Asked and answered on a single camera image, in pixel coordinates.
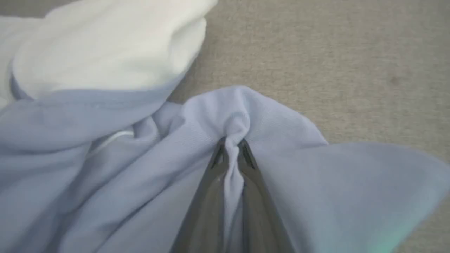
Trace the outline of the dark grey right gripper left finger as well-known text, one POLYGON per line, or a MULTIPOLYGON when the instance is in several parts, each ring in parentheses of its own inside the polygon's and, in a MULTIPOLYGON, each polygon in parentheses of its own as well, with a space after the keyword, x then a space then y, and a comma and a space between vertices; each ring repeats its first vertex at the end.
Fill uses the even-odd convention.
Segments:
POLYGON ((229 155, 226 138, 215 146, 171 248, 172 253, 221 253, 224 246, 224 178, 229 155))

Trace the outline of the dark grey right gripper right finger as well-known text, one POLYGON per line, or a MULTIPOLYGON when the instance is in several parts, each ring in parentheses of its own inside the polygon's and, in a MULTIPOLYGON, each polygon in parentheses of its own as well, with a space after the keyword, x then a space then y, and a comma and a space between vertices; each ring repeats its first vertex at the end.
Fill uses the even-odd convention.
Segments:
POLYGON ((245 253, 294 253, 263 174, 246 139, 238 144, 243 176, 243 250, 245 253))

